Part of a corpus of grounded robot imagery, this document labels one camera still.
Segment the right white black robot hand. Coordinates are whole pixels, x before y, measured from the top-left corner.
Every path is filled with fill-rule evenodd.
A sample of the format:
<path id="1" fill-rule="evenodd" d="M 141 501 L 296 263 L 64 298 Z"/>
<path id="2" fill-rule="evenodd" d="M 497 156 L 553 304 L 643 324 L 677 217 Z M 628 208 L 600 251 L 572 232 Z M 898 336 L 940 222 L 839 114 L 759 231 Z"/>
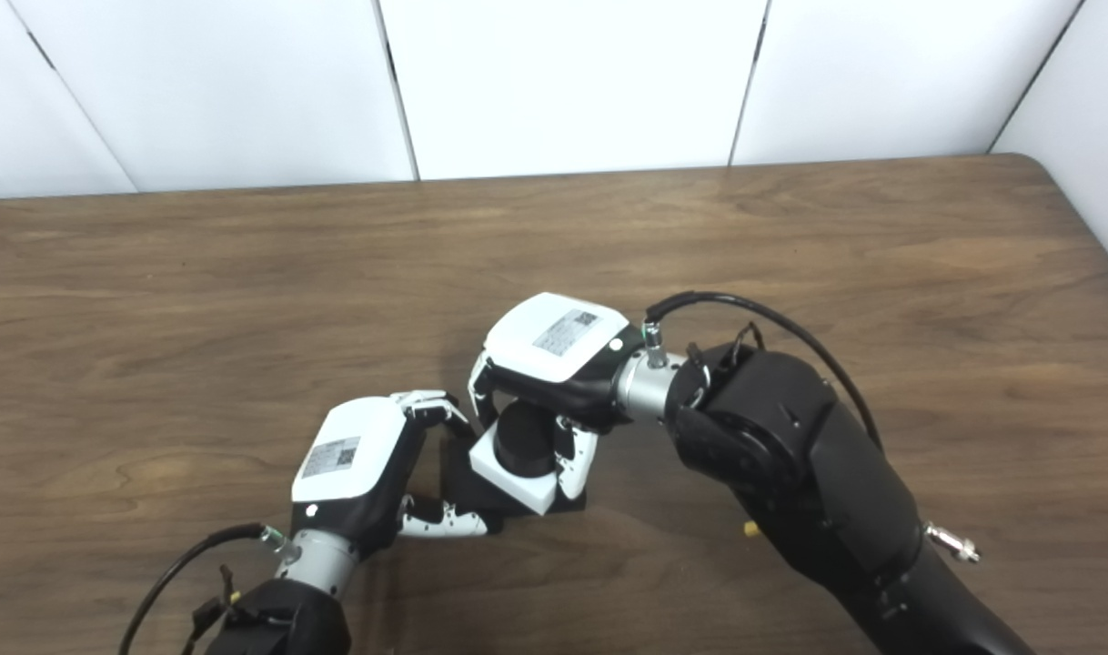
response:
<path id="1" fill-rule="evenodd" d="M 469 373 L 483 427 L 469 465 L 514 515 L 567 511 L 586 498 L 601 436 L 661 415 L 642 402 L 642 331 L 616 309 L 538 293 L 490 329 Z"/>

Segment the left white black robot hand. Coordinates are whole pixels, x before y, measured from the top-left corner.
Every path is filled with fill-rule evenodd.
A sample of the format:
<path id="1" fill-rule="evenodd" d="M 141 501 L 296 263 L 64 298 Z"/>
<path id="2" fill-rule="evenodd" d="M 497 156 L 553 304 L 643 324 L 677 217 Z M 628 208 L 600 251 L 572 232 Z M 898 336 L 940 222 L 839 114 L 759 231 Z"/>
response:
<path id="1" fill-rule="evenodd" d="M 408 492 L 427 431 L 475 432 L 453 395 L 399 391 L 334 407 L 318 429 L 291 488 L 295 532 L 342 538 L 359 559 L 399 536 L 454 539 L 497 535 L 505 521 L 447 499 Z"/>

